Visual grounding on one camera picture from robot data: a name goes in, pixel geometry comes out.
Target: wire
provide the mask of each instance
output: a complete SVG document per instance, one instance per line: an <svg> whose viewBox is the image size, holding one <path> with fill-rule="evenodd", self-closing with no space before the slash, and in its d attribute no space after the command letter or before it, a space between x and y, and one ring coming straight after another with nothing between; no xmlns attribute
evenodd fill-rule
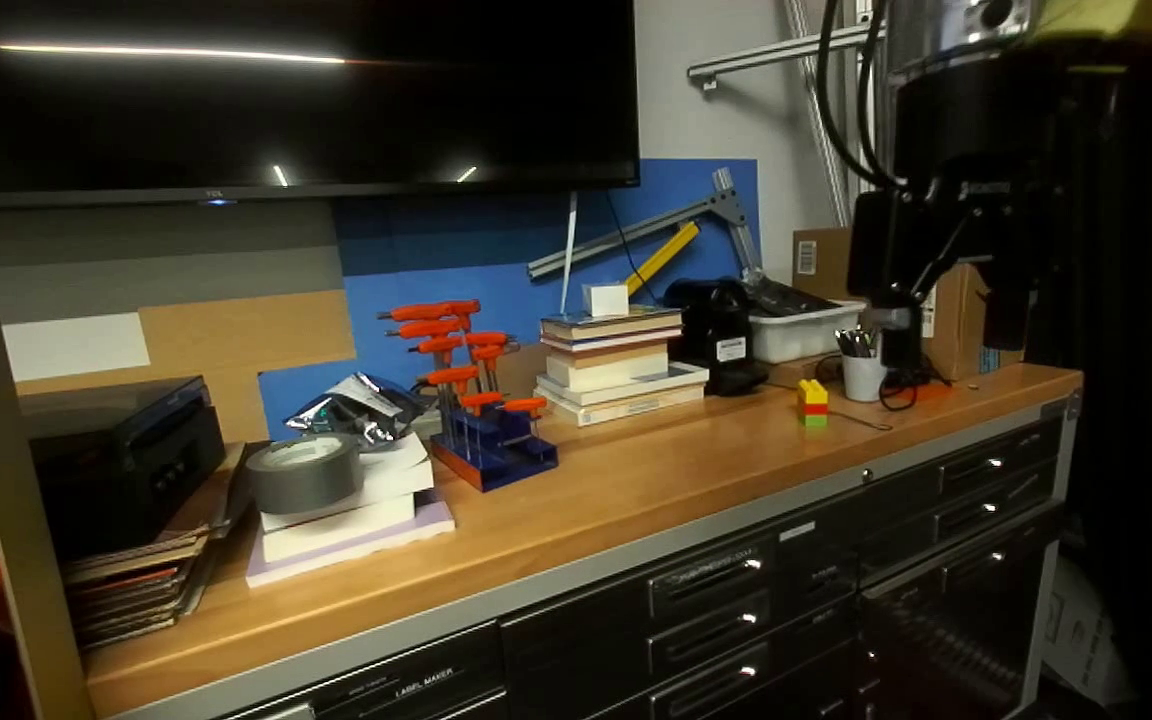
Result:
<svg viewBox="0 0 1152 720"><path fill-rule="evenodd" d="M880 47L880 26L888 19L888 0L872 6L870 18L870 33L863 33L863 47L862 47L862 75L858 75L858 130L862 130L862 158L872 168L872 176L880 182L880 188L899 188L898 176L885 168L876 145L872 145L872 130L870 130L870 112L872 112L872 94L870 94L870 75L872 75L872 59Z"/></svg>
<svg viewBox="0 0 1152 720"><path fill-rule="evenodd" d="M833 46L833 26L836 26L836 11L841 11L841 0L824 0L824 19L820 19L820 40L815 40L815 110L820 110L820 124L824 124L824 135L829 145L841 153L841 161L863 176L870 185L885 188L885 176L876 176L872 168L863 168L849 142L841 135L841 124L829 110L829 46Z"/></svg>

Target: workbench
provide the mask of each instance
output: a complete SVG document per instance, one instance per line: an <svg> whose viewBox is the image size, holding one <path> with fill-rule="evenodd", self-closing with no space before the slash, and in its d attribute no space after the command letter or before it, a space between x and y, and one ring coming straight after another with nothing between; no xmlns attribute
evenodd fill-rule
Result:
<svg viewBox="0 0 1152 720"><path fill-rule="evenodd" d="M836 392L829 425L811 431L793 385L596 429L549 415L536 431L562 449L551 471L472 493L442 468L453 538L271 587L243 585L248 539L238 545L192 618L90 656L90 695L96 715L221 715L858 493L885 466L994 436L1017 413L1077 392L1081 374L1013 365L929 385L908 413Z"/></svg>

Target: tape roll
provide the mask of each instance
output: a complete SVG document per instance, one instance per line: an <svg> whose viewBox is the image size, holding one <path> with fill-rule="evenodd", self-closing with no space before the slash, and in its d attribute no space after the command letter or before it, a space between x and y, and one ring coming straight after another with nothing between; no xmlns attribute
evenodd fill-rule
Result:
<svg viewBox="0 0 1152 720"><path fill-rule="evenodd" d="M349 499L355 493L353 458L355 442L338 431L252 454L243 468L258 490L258 509L265 516L313 516Z"/></svg>

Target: white wall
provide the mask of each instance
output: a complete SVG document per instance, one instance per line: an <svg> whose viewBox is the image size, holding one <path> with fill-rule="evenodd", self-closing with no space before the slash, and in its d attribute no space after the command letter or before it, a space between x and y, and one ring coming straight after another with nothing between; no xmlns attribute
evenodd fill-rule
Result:
<svg viewBox="0 0 1152 720"><path fill-rule="evenodd" d="M762 168L765 270L787 282L787 237L841 225L797 63L723 75L687 63L787 38L797 0L638 0L646 158L748 158ZM0 317L100 317L139 303L338 289L328 206L0 211Z"/></svg>

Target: box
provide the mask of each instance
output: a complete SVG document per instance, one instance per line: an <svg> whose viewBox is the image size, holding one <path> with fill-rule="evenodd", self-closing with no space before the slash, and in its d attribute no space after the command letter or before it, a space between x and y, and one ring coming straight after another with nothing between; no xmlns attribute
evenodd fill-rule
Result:
<svg viewBox="0 0 1152 720"><path fill-rule="evenodd" d="M1111 650L1111 625L1094 580L1061 559L1056 593L1048 605L1044 665L1081 695L1102 709L1135 695L1122 652Z"/></svg>
<svg viewBox="0 0 1152 720"><path fill-rule="evenodd" d="M862 320L862 301L841 301L841 308L797 314L797 317L748 317L754 357L768 365L787 365L799 357L836 354L836 332Z"/></svg>
<svg viewBox="0 0 1152 720"><path fill-rule="evenodd" d="M925 357L946 380L985 374L985 296L985 278L973 259L962 259L938 282L925 303Z"/></svg>
<svg viewBox="0 0 1152 720"><path fill-rule="evenodd" d="M849 296L849 259L854 259L849 227L793 232L793 289L803 289L815 296Z"/></svg>

